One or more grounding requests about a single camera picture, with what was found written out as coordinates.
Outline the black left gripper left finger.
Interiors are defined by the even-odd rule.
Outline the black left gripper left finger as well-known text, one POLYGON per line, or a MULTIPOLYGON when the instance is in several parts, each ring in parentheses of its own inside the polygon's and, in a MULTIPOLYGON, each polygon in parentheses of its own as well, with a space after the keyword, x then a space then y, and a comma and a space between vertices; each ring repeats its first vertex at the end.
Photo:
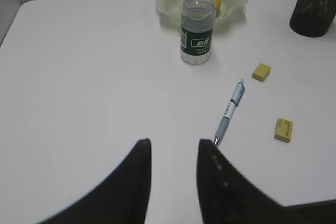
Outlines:
POLYGON ((145 138, 97 187, 43 223, 144 223, 151 178, 151 142, 145 138))

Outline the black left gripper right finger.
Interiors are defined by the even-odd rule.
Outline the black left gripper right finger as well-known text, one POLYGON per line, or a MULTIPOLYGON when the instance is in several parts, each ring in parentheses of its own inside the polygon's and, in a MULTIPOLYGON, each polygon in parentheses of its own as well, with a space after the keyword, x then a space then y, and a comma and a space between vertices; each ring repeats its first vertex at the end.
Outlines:
POLYGON ((282 206, 249 182, 211 140, 198 145, 197 193, 203 223, 335 223, 335 200, 282 206))

